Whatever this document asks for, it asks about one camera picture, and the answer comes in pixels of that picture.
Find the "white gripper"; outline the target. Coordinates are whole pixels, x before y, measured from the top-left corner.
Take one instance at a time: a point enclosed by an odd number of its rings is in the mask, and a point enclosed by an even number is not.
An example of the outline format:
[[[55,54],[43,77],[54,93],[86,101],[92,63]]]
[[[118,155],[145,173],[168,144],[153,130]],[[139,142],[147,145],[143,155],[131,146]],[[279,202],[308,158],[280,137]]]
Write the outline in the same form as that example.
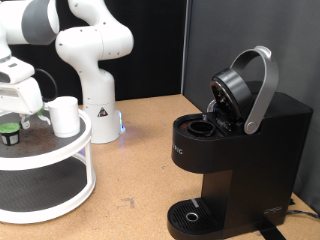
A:
[[[21,114],[20,125],[24,130],[30,128],[30,116],[43,107],[38,82],[30,77],[18,83],[0,84],[0,110]]]

